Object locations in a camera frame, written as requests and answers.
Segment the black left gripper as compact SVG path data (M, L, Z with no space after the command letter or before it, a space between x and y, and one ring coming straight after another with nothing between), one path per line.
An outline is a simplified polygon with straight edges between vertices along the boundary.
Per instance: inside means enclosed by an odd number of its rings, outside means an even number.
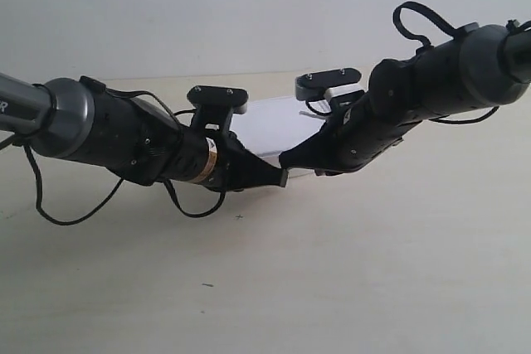
M245 149L236 133L229 130L204 131L209 149L215 158L214 166L199 182L211 192L243 192L257 187L285 187L288 172L275 167Z

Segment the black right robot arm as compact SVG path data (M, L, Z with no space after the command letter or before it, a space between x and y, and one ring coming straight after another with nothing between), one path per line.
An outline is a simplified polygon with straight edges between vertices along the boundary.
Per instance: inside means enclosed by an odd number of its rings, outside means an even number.
M404 61L384 59L368 89L304 142L279 156L284 169L356 172L424 120L500 107L530 85L530 31L476 25Z

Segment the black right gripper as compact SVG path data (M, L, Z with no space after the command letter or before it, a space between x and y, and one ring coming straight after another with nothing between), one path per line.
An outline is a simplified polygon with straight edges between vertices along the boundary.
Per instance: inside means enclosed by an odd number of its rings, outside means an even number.
M405 109L379 107L367 91L334 97L333 114L321 129L279 156L283 169L315 170L335 176L366 167L405 134Z

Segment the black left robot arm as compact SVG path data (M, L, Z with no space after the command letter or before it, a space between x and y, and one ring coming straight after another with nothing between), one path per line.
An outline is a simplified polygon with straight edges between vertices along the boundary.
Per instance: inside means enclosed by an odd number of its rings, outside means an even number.
M2 75L1 129L43 157L105 167L140 186L179 181L214 192L285 186L287 171L250 152L230 130L232 116L246 112L244 89L193 87L188 125L145 96L88 76L29 84Z

